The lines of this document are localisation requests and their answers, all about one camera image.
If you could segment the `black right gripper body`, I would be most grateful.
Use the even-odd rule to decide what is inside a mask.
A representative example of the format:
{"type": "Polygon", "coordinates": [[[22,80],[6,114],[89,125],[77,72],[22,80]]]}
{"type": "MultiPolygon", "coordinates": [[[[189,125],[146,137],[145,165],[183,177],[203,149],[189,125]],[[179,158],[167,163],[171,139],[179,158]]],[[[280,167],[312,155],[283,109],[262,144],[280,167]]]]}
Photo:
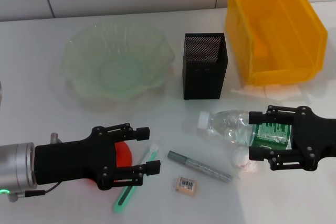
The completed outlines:
{"type": "Polygon", "coordinates": [[[335,157],[335,119],[319,117],[309,107],[299,106],[291,129],[291,148],[300,152],[301,169],[314,171],[321,159],[335,157]]]}

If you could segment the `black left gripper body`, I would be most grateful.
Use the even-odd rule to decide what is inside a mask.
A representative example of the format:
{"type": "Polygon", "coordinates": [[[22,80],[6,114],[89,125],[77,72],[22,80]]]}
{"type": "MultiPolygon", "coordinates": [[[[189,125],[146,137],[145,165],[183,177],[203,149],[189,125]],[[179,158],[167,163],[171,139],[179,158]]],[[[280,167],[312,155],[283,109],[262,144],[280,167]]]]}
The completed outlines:
{"type": "Polygon", "coordinates": [[[90,179],[100,190],[113,187],[115,141],[106,130],[93,129],[80,141],[35,147],[34,174],[38,185],[90,179]]]}

